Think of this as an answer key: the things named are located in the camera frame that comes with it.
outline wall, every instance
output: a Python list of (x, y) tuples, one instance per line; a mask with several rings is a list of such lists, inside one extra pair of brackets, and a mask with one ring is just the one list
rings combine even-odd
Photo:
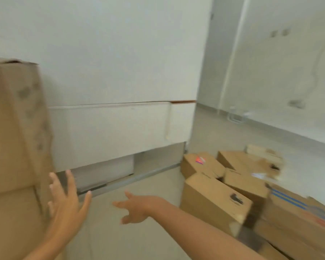
[(244, 0), (214, 0), (198, 102), (218, 108)]
[[(282, 30), (290, 28), (287, 36)], [(271, 38), (271, 31), (278, 30)], [(251, 0), (220, 108), (325, 143), (325, 0)], [(305, 109), (288, 106), (306, 98)]]
[(212, 0), (0, 0), (0, 57), (49, 106), (196, 100)]

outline floor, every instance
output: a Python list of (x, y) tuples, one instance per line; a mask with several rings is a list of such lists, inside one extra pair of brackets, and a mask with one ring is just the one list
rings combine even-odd
[[(325, 144), (257, 122), (231, 123), (223, 114), (197, 107), (189, 152), (208, 151), (215, 155), (218, 149), (242, 150), (248, 143), (283, 154), (286, 167), (278, 184), (299, 194), (313, 196), (325, 204)], [(159, 150), (154, 153), (153, 156), (152, 153), (146, 154), (150, 164), (142, 166), (142, 170), (150, 168), (153, 163), (163, 166), (161, 160), (157, 161)], [(164, 162), (176, 160), (178, 154), (175, 151), (169, 153), (171, 157), (164, 157)], [(68, 258), (189, 259), (151, 219), (137, 225), (121, 226), (119, 220), (125, 211), (111, 205), (114, 200), (125, 199), (124, 190), (158, 195), (179, 205), (183, 181), (179, 168), (174, 168), (94, 197), (86, 224), (68, 246)]]

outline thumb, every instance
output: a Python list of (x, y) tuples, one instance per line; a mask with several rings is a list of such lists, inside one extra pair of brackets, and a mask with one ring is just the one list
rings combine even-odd
[(91, 203), (91, 196), (92, 196), (91, 191), (87, 192), (86, 197), (84, 198), (83, 206), (78, 212), (82, 222), (87, 218), (87, 214)]
[(121, 224), (129, 224), (129, 223), (131, 223), (131, 221), (132, 221), (132, 217), (131, 217), (131, 215), (129, 214), (129, 215), (124, 216), (124, 217), (120, 220), (120, 223), (121, 223)]

